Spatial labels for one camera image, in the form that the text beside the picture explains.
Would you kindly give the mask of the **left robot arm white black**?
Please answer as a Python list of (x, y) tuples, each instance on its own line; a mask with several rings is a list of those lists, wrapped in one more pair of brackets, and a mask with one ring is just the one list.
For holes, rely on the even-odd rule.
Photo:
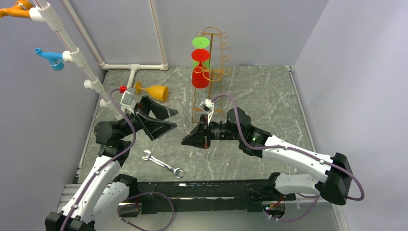
[(136, 133), (143, 130), (154, 141), (177, 125), (167, 119), (178, 114), (143, 96), (133, 105), (134, 112), (122, 114), (117, 121), (102, 121), (94, 128), (100, 150), (95, 163), (73, 197), (60, 212), (50, 212), (45, 219), (48, 231), (96, 231), (122, 201), (132, 202), (138, 194), (135, 177), (119, 174)]

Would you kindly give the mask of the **clear wine glass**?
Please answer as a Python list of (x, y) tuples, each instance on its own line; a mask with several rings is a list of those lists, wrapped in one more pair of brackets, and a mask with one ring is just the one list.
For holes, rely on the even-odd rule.
[[(188, 114), (188, 111), (185, 109), (183, 106), (182, 102), (178, 99), (172, 99), (171, 101), (171, 107), (175, 109), (178, 113), (171, 117), (172, 122), (174, 122), (177, 125), (177, 133), (178, 135), (181, 136), (180, 140), (182, 140), (184, 137), (190, 134), (192, 129), (194, 128), (193, 123), (191, 122), (190, 115)], [(189, 158), (198, 161), (204, 158), (204, 153), (201, 151), (201, 149), (191, 147), (191, 146), (185, 146), (183, 147), (189, 149)]]

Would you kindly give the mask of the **orange plastic wine glass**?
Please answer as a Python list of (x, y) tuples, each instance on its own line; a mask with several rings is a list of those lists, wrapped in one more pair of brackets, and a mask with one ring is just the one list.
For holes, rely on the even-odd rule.
[(136, 93), (139, 94), (141, 91), (145, 91), (152, 99), (166, 102), (168, 100), (169, 88), (163, 85), (152, 85), (148, 88), (143, 88), (141, 82), (137, 81), (134, 85)]

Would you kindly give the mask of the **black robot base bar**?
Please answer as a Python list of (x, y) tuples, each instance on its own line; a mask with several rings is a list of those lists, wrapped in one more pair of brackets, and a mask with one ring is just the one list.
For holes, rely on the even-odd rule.
[(263, 207), (294, 201), (295, 194), (282, 195), (270, 180), (206, 180), (138, 182), (118, 206), (125, 218), (163, 212), (244, 210), (262, 212)]

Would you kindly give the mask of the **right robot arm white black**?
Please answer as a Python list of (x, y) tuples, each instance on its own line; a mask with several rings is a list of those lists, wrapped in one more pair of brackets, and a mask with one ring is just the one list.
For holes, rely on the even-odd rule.
[(201, 115), (181, 144), (207, 149), (213, 140), (238, 141), (239, 149), (249, 156), (276, 159), (303, 171), (294, 176), (271, 174), (272, 182), (265, 186), (271, 200), (292, 193), (319, 195), (336, 205), (345, 205), (350, 199), (352, 169), (344, 154), (319, 154), (285, 142), (253, 126), (251, 117), (241, 108), (230, 109), (225, 122), (209, 122), (206, 115)]

